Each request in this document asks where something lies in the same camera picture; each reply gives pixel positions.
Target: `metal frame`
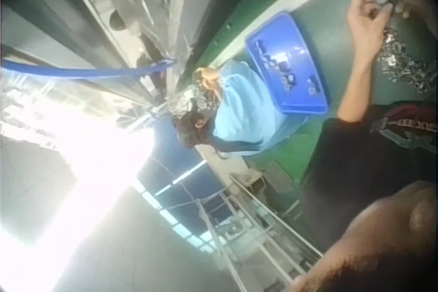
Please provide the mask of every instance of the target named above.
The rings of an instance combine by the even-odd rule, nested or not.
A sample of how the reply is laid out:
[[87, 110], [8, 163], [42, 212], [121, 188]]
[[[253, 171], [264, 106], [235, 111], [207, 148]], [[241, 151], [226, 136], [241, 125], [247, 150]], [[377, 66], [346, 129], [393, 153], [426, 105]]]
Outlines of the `metal frame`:
[[[282, 247], [279, 244], [279, 242], [274, 238], [275, 235], [281, 233], [277, 228], [283, 226], [286, 230], [292, 233], [297, 240], [299, 240], [302, 243], [303, 245], [302, 248], [304, 247], [308, 249], [307, 251], [313, 252], [317, 257], [322, 256], [321, 252], [319, 252], [315, 247], [313, 247], [304, 237], [299, 235], [293, 228], [289, 227], [281, 218], [279, 218], [268, 207], [266, 207], [263, 203], [261, 203], [256, 197], [254, 197], [251, 193], [249, 193], [249, 191], [245, 188], [245, 186], [243, 186], [238, 180], [236, 180], [233, 177], [231, 177], [231, 179], [233, 183], [237, 185], [237, 187], [239, 188], [239, 193], [226, 196], [223, 194], [223, 192], [220, 192], [219, 195], [223, 199], [224, 203], [210, 212], [213, 212], [222, 206], [227, 206], [230, 212], [233, 214], [234, 218], [240, 218], [241, 220], [243, 220], [244, 218], [248, 219], [249, 222], [251, 223], [251, 227], [250, 228], [247, 227], [246, 230], [244, 230], [242, 233], [240, 233], [238, 237], [234, 239], [226, 239], [227, 240], [226, 245], [223, 245], [221, 243], [219, 238], [220, 234], [218, 233], [217, 226], [210, 221], [208, 213], [204, 208], [204, 205], [208, 201], [204, 201], [204, 202], [201, 202], [200, 200], [196, 201], [196, 204], [198, 205], [200, 211], [200, 218], [202, 218], [205, 221], [205, 224], [207, 225], [207, 228], [211, 233], [213, 241], [216, 244], [216, 249], [217, 249], [216, 256], [227, 266], [227, 269], [230, 271], [231, 275], [235, 279], [240, 291], [251, 290], [248, 286], [248, 281], [245, 282], [245, 279], [243, 279], [243, 277], [241, 277], [239, 273], [238, 266], [236, 266], [237, 263], [239, 264], [244, 263], [244, 259], [241, 259], [242, 256], [240, 256], [239, 254], [242, 254], [242, 250], [251, 246], [254, 248], [253, 252], [260, 251], [269, 260], [269, 263], [273, 266], [275, 272], [280, 274], [280, 277], [285, 284], [292, 283], [294, 279], [291, 277], [290, 273], [288, 273], [287, 270], [284, 268], [284, 264], [289, 266], [289, 268], [291, 267], [295, 269], [299, 274], [304, 274], [306, 272], [306, 269], [301, 267], [298, 261], [293, 259], [292, 256], [290, 256], [286, 252], [285, 248]], [[254, 202], [255, 204], [257, 204], [257, 206], [262, 207], [262, 209], [272, 218], [273, 223], [269, 224], [269, 227], [267, 228], [263, 227], [260, 224], [260, 222], [254, 217], [253, 213], [251, 213], [253, 211], [251, 211], [248, 208], [249, 206], [248, 200]], [[257, 229], [259, 233], [251, 237], [250, 241], [247, 242], [245, 246], [243, 247], [237, 246], [236, 242], [239, 239], [241, 239], [243, 236], [245, 236], [245, 233], [247, 233], [250, 229], [253, 228]], [[283, 260], [281, 261], [277, 260], [277, 258], [273, 255], [273, 253], [269, 251], [267, 245], [271, 245], [274, 248], [274, 250], [278, 252], [281, 258], [285, 260], [285, 263], [283, 262]]]

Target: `blue hose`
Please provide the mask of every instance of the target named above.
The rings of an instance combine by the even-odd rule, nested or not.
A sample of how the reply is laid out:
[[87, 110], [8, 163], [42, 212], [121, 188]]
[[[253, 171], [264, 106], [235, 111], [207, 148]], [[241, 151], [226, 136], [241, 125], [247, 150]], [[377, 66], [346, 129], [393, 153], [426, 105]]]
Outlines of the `blue hose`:
[[53, 68], [50, 66], [34, 66], [22, 63], [1, 61], [1, 67], [6, 70], [15, 71], [27, 75], [39, 75], [43, 77], [61, 79], [111, 79], [120, 77], [132, 77], [150, 75], [154, 72], [161, 72], [175, 64], [173, 59], [163, 59], [151, 66], [144, 68]]

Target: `blue tray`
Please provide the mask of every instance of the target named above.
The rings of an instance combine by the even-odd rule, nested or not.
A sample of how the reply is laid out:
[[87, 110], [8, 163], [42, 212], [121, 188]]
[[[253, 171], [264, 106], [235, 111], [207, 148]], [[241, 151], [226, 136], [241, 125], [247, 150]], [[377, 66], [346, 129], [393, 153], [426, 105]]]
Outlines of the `blue tray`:
[[245, 41], [274, 104], [283, 113], [325, 114], [320, 76], [293, 18], [280, 12]]

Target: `skin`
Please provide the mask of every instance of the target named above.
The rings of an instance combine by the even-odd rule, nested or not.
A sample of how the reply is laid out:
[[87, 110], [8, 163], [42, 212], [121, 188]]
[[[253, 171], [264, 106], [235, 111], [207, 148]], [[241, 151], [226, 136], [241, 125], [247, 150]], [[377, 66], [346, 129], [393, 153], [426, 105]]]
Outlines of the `skin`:
[[[428, 24], [430, 8], [426, 10], [422, 7], [427, 6], [428, 0], [416, 0], [413, 4], [409, 1], [403, 0], [399, 14], [403, 15], [409, 9], [424, 17]], [[379, 10], [377, 16], [373, 15], [374, 10]], [[379, 8], [370, 0], [351, 1], [347, 21], [355, 58], [350, 81], [337, 112], [340, 120], [361, 121], [370, 104], [372, 64], [381, 49], [383, 30], [392, 10], [390, 5]], [[295, 279], [291, 291], [316, 292], [318, 282], [332, 276], [346, 263], [358, 269], [361, 266], [370, 267], [373, 266], [370, 259], [373, 256], [376, 258], [377, 254], [410, 254], [420, 259], [430, 257], [436, 248], [436, 193], [436, 184], [417, 181], [393, 196], [371, 204], [356, 216], [344, 236], [308, 273]]]
[[212, 68], [199, 68], [196, 73], [200, 73], [202, 77], [202, 84], [206, 90], [214, 92], [219, 101], [223, 99], [222, 87], [220, 87], [220, 76], [218, 71]]

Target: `person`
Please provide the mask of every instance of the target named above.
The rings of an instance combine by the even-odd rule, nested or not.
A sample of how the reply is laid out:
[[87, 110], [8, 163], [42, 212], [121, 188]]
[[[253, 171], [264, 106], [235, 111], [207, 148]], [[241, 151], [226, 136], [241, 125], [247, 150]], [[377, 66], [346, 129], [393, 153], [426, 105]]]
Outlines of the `person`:
[[[337, 117], [323, 125], [300, 199], [327, 251], [293, 292], [437, 290], [436, 103], [370, 106], [372, 64], [393, 7], [351, 1], [350, 79]], [[436, 28], [433, 0], [395, 8]]]
[[[109, 23], [110, 27], [114, 31], [124, 31], [127, 28], [117, 10], [114, 10], [109, 16]], [[144, 45], [145, 53], [142, 53], [136, 61], [136, 66], [138, 68], [149, 66], [152, 63], [156, 63], [164, 59], [162, 53], [146, 34], [140, 34], [139, 38]], [[151, 78], [152, 84], [155, 86], [155, 88], [157, 88], [158, 92], [164, 96], [167, 89], [166, 71], [154, 72], [150, 74], [149, 77]]]
[[304, 114], [282, 114], [262, 78], [245, 62], [230, 60], [218, 70], [201, 68], [197, 74], [219, 105], [210, 118], [194, 106], [174, 120], [188, 148], [206, 144], [219, 153], [254, 155], [289, 137], [307, 121]]

